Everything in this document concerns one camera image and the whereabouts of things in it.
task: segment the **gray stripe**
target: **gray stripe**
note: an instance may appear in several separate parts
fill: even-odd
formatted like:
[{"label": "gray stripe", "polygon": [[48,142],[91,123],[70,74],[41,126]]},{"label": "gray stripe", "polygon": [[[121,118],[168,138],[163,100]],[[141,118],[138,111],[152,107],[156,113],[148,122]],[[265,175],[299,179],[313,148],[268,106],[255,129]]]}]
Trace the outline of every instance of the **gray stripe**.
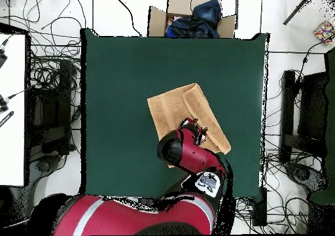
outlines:
[{"label": "gray stripe", "polygon": [[187,195],[187,194],[178,195],[178,197],[182,197],[182,196],[194,197],[194,200],[191,200],[191,199],[182,199],[181,201],[186,201],[188,203],[193,203],[197,207],[201,208],[201,210],[203,210],[203,212],[207,216],[207,219],[208,219],[208,222],[209,222],[209,227],[210,227],[209,229],[212,231],[213,224],[214,224],[214,215],[213,215],[213,212],[210,209],[210,207],[208,207],[208,205],[205,203],[205,201],[203,201],[202,199],[196,197],[195,195]]},{"label": "gray stripe", "polygon": [[78,225],[76,226],[73,236],[81,236],[88,220],[91,218],[94,211],[96,211],[97,208],[103,204],[103,202],[104,201],[102,199],[98,199],[95,203],[93,203],[90,207],[88,207],[88,210],[84,213],[84,215],[82,215]]}]

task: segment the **orange towel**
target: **orange towel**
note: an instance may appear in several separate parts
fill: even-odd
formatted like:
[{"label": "orange towel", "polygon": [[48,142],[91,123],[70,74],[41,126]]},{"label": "orange towel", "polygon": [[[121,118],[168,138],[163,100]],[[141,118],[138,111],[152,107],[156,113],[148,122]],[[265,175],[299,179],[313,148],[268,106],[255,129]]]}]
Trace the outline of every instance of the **orange towel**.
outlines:
[{"label": "orange towel", "polygon": [[208,128],[208,138],[200,146],[214,153],[227,154],[230,151],[230,143],[197,83],[151,97],[147,101],[158,140],[171,130],[177,129],[185,118],[197,118],[200,126]]}]

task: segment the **floor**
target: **floor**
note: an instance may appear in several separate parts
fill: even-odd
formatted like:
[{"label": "floor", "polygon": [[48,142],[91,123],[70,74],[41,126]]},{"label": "floor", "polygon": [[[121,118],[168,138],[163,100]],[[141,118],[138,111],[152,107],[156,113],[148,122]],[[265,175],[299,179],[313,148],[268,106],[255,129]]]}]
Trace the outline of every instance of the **floor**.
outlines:
[{"label": "floor", "polygon": [[[268,55],[268,98],[280,93],[279,80],[284,70],[300,70],[302,60],[308,48],[319,40],[313,31],[325,20],[335,24],[334,4],[326,0],[311,0],[296,16],[287,24],[283,21],[294,10],[301,0],[239,0],[238,30],[235,37],[251,39],[256,33],[270,33]],[[149,6],[155,6],[166,10],[166,0],[123,0],[133,15],[133,25],[143,36],[147,34],[147,20]],[[137,36],[132,28],[129,12],[117,0],[0,0],[0,22],[26,28],[29,25],[32,38],[32,48],[38,56],[44,55],[44,51],[51,53],[52,49],[60,50],[70,40],[79,41],[79,29],[89,27],[99,35],[104,36]],[[235,13],[235,0],[222,0],[223,16]],[[59,15],[63,18],[54,21]],[[308,75],[325,70],[323,54],[334,45],[316,46],[308,57],[304,67],[304,74]],[[79,58],[80,48],[70,47],[69,51],[79,53],[73,57]],[[80,103],[79,94],[74,99],[74,104]],[[269,99],[266,103],[268,118],[266,119],[267,153],[276,152],[279,144],[279,119],[281,98]],[[75,122],[73,129],[80,129],[80,119]],[[73,130],[73,140],[80,152],[80,130]],[[42,198],[54,193],[66,193],[75,195],[80,186],[80,155],[72,152],[67,157],[64,168],[42,179],[36,190],[35,203]],[[319,169],[317,160],[308,158],[304,160],[306,165],[312,165]],[[298,199],[293,199],[287,205],[289,223],[283,214],[283,203],[292,197],[306,198],[301,186],[291,182],[285,176],[282,167],[278,171],[275,167],[266,175],[266,187],[268,189],[268,224],[260,229],[250,227],[248,204],[245,200],[238,203],[238,213],[233,226],[232,234],[243,233],[305,233],[308,214],[307,205]]]}]

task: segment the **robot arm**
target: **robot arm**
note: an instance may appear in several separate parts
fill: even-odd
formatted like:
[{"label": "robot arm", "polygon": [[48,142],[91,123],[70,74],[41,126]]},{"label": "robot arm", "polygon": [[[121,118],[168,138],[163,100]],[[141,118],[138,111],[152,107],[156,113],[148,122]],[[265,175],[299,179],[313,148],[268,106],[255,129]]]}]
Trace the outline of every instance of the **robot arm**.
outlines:
[{"label": "robot arm", "polygon": [[[160,141],[158,157],[189,175],[172,186],[151,211],[115,199],[78,195],[60,207],[48,233],[56,236],[212,234],[220,225],[218,219],[222,222],[217,215],[225,211],[220,209],[225,205],[222,191],[231,170],[224,167],[216,154],[199,147],[205,132],[195,127],[195,122],[184,122]],[[229,187],[226,195],[232,199]],[[235,206],[232,209],[234,222]]]}]

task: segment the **white table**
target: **white table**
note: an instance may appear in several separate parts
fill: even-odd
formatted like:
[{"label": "white table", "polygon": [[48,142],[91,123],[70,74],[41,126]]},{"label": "white table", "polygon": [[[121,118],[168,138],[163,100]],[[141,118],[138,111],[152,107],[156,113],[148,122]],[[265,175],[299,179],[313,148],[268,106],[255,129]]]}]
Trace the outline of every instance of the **white table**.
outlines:
[{"label": "white table", "polygon": [[[0,44],[8,38],[0,34]],[[12,36],[5,46],[8,57],[0,68],[0,94],[6,98],[24,90],[25,36]],[[10,112],[14,115],[0,127],[0,185],[24,185],[24,93],[11,99],[9,109],[0,114],[0,121]]]}]

